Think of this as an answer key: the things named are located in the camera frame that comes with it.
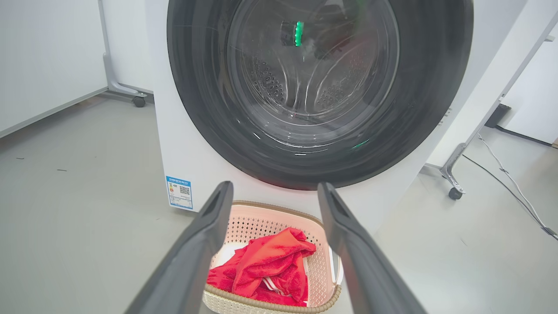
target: qr code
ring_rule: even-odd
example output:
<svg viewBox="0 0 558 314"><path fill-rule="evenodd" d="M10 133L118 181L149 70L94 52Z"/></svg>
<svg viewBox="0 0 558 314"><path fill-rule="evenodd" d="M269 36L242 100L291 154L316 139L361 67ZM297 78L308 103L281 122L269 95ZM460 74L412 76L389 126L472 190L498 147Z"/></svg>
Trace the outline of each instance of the qr code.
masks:
<svg viewBox="0 0 558 314"><path fill-rule="evenodd" d="M180 187L180 193L190 195L190 188L189 187Z"/></svg>

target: black caster wheel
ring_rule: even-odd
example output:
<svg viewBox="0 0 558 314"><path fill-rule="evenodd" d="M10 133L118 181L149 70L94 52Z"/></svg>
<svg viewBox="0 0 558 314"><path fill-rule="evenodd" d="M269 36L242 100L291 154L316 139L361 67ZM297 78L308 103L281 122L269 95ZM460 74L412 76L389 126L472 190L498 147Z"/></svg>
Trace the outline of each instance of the black caster wheel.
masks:
<svg viewBox="0 0 558 314"><path fill-rule="evenodd" d="M132 102L138 108L145 106L145 99L143 99L143 97L134 97L134 99L132 99Z"/></svg>
<svg viewBox="0 0 558 314"><path fill-rule="evenodd" d="M456 188L452 188L448 196L453 200L458 200L461 198L461 196L463 196L463 193L457 191Z"/></svg>

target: washing machine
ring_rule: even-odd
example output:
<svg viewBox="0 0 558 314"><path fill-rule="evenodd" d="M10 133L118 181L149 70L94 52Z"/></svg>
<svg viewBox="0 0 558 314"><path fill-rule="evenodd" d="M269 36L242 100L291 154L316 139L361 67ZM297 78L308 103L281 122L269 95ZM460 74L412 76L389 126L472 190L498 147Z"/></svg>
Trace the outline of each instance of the washing machine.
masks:
<svg viewBox="0 0 558 314"><path fill-rule="evenodd" d="M171 206L199 211L229 180L235 199L320 217L329 182L371 234L440 140L473 37L469 0L147 0L146 12Z"/></svg>

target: white washing machine body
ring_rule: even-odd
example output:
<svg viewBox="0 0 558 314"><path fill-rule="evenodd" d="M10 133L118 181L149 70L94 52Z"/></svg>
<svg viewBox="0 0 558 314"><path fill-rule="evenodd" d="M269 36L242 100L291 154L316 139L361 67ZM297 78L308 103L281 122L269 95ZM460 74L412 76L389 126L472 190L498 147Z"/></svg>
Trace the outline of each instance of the white washing machine body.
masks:
<svg viewBox="0 0 558 314"><path fill-rule="evenodd" d="M320 217L316 191L284 188L263 182L231 164L208 143L185 110L183 100L188 102L188 96L182 95L181 99L171 70L167 42L169 0L146 0L146 4L148 39L153 60L153 90L165 170L161 185L166 186L170 205L199 211L215 187L228 180L234 183L234 199L269 203ZM505 38L506 33L492 38L493 44L485 45L480 42L484 31L490 32L490 27L498 25L503 18L509 19L509 16L500 18L499 14L489 16L486 12L478 14L475 11L475 18L477 16L481 17L482 25L475 21L473 51L468 70L456 97L451 98L453 103L447 114L422 143L416 144L418 147L395 165L371 178L338 188L348 207L371 234L377 231L390 209L396 205L424 166L453 120L454 113L459 112Z"/></svg>

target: round black door frame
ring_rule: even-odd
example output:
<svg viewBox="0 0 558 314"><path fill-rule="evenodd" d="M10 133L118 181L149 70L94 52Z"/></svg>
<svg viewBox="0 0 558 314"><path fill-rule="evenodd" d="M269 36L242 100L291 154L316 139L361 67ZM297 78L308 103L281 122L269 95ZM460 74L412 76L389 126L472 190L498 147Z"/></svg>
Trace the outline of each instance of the round black door frame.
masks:
<svg viewBox="0 0 558 314"><path fill-rule="evenodd" d="M400 58L374 116L359 134L331 146L334 154L306 158L273 149L274 142L263 142L272 139L236 105L228 82L224 51L241 1L169 0L169 60L184 107L206 141L232 165L270 184L315 190L328 181L343 187L389 169L438 125L465 73L473 37L472 0L389 0Z"/></svg>

